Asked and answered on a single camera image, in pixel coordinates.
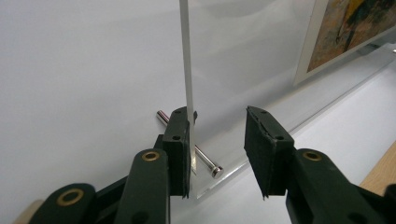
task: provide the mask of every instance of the metal pin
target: metal pin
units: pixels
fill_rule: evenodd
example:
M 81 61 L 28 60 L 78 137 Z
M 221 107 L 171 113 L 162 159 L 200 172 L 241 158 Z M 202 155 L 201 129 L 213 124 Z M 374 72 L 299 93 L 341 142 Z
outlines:
M 159 110 L 157 112 L 157 118 L 165 125 L 168 125 L 169 122 L 169 117 L 161 110 Z M 195 152 L 198 155 L 199 159 L 201 159 L 201 161 L 203 161 L 207 167 L 210 170 L 210 174 L 212 174 L 212 177 L 214 179 L 217 179 L 219 177 L 222 176 L 222 174 L 224 173 L 224 170 L 221 166 L 216 165 L 212 160 L 210 160 L 206 154 L 200 149 L 198 148 L 198 146 L 195 146 Z

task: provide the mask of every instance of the screw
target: screw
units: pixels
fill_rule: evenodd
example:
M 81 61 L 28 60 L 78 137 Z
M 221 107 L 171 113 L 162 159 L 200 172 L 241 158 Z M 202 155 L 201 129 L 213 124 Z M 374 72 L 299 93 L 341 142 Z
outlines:
M 169 122 L 169 117 L 161 110 L 159 110 L 157 112 L 157 118 L 165 125 L 168 125 Z M 217 179 L 219 177 L 222 176 L 222 174 L 224 173 L 224 170 L 221 166 L 216 165 L 215 162 L 213 162 L 212 160 L 210 160 L 206 154 L 200 149 L 198 148 L 198 146 L 195 146 L 195 152 L 198 155 L 199 159 L 201 159 L 201 161 L 203 161 L 207 167 L 209 168 L 210 174 L 212 174 L 212 177 L 214 179 Z

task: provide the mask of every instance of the screw head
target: screw head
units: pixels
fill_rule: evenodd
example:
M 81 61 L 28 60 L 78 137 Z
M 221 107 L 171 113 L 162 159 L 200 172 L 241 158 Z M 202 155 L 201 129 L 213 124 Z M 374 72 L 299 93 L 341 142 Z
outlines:
M 222 176 L 222 174 L 224 173 L 224 169 L 221 166 L 215 166 L 213 167 L 211 173 L 212 173 L 212 177 L 217 179 Z

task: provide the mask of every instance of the wooden surface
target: wooden surface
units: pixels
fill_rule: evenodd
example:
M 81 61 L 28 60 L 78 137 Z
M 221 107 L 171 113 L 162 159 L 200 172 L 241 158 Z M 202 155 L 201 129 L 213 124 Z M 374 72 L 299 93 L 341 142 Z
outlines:
M 384 195 L 385 188 L 392 183 L 396 183 L 396 142 L 361 182 L 361 187 Z

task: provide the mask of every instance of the picture frame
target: picture frame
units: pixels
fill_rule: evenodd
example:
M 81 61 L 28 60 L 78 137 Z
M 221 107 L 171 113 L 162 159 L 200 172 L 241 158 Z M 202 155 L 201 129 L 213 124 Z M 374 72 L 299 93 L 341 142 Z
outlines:
M 395 28 L 394 0 L 317 0 L 294 85 Z

